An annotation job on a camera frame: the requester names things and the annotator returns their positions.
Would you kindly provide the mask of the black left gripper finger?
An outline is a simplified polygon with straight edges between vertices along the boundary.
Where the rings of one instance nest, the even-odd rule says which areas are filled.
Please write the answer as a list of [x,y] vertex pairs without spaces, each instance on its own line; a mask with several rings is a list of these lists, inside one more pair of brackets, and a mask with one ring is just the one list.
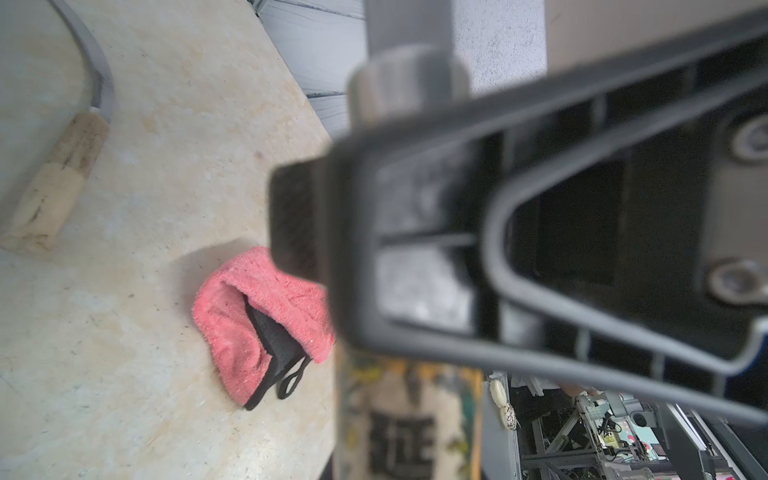
[[[765,8],[459,102],[421,131],[477,149],[477,330],[447,363],[766,424]],[[349,135],[269,183],[276,265],[325,287],[318,175]]]

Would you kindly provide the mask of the small sickle wooden handle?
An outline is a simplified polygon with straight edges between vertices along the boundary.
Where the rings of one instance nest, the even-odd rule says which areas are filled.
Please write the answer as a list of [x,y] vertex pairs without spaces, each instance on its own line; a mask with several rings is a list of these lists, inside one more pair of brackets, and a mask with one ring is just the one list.
[[110,132],[114,80],[98,41],[65,1],[52,0],[76,41],[91,76],[90,106],[74,115],[29,182],[14,210],[1,247],[40,253],[53,248],[69,220]]
[[351,132],[318,175],[319,257],[339,336],[337,479],[476,479],[482,378],[445,361],[477,330],[465,259],[476,147],[421,125],[471,95],[448,1],[368,1]]

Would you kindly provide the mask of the pink fluffy rag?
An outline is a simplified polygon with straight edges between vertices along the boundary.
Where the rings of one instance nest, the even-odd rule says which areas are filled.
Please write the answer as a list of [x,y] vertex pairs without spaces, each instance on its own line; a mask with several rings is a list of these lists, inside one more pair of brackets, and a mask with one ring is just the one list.
[[273,386],[288,398],[307,365],[327,360],[335,343],[325,290],[280,271],[264,246],[216,270],[192,314],[225,389],[247,410]]

